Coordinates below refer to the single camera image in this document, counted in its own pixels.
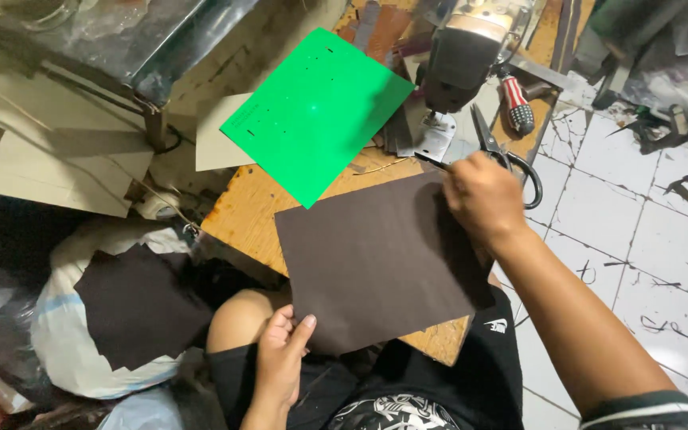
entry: american flag screwdriver handle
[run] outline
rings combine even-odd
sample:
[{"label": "american flag screwdriver handle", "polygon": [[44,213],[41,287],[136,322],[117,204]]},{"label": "american flag screwdriver handle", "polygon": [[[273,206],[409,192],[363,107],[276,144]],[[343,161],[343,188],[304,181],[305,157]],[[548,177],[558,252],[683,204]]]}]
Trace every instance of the american flag screwdriver handle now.
[{"label": "american flag screwdriver handle", "polygon": [[508,120],[520,136],[529,135],[535,130],[535,117],[527,100],[522,95],[517,78],[507,75],[503,78],[503,90],[508,104]]}]

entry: person's right hand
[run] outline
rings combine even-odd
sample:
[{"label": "person's right hand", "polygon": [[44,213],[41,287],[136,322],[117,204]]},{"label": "person's right hand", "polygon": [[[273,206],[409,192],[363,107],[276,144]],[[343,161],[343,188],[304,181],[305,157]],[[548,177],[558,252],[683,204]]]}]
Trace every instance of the person's right hand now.
[{"label": "person's right hand", "polygon": [[448,172],[450,212],[474,239],[492,249],[496,241],[529,230],[519,180],[484,152],[456,161]]}]

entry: black shorts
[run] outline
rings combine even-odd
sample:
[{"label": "black shorts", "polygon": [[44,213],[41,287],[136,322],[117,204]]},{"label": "black shorts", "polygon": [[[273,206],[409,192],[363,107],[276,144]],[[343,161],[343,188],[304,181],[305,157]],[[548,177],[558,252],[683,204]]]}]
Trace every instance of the black shorts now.
[{"label": "black shorts", "polygon": [[[340,408],[359,399],[414,394],[439,403],[462,428],[521,428],[522,371],[514,318],[494,286],[495,306],[476,313],[455,366],[432,360],[399,341],[387,343],[362,381],[339,360],[302,360],[299,401],[289,430],[319,430]],[[257,345],[208,354],[216,393],[230,430],[240,427],[254,392]]]}]

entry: wooden table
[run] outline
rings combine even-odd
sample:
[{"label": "wooden table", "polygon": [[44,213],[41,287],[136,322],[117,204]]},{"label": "wooden table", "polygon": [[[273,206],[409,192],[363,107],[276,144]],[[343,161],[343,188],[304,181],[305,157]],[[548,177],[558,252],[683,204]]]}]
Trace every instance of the wooden table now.
[{"label": "wooden table", "polygon": [[[361,8],[364,3],[365,0],[354,0],[352,6],[347,8],[346,13],[342,15],[334,31],[355,18],[355,10]],[[417,0],[382,0],[381,4],[393,4],[399,8],[411,10],[417,4]],[[529,49],[524,52],[524,55],[536,63],[545,66],[550,63],[561,5],[562,0],[548,0]],[[593,2],[590,1],[582,2],[578,34],[586,23],[592,5]],[[411,25],[406,33],[413,30],[413,25]],[[538,150],[540,137],[555,102],[555,95],[530,102],[536,122],[536,129],[530,135],[524,138],[516,137],[510,134],[501,121],[495,122],[493,135],[503,147],[531,161]],[[385,154],[381,149],[363,149],[349,167],[333,181],[321,198],[372,187],[423,172],[417,160],[411,158],[381,171],[363,175],[354,174],[379,168],[395,160],[393,155]],[[235,173],[228,190],[216,201],[214,209],[203,221],[201,227],[211,236],[288,276],[278,233],[275,230],[274,214],[298,205],[297,201],[258,165],[243,166]],[[469,317],[467,316],[417,331],[401,339],[435,360],[453,365],[468,326]]]}]

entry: brown leather sheet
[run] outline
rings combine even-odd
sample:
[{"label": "brown leather sheet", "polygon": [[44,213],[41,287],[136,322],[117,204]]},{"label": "brown leather sheet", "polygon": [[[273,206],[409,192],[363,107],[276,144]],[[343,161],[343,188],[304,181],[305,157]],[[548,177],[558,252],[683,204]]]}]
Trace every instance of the brown leather sheet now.
[{"label": "brown leather sheet", "polygon": [[437,172],[275,214],[297,318],[316,352],[344,354],[492,305]]}]

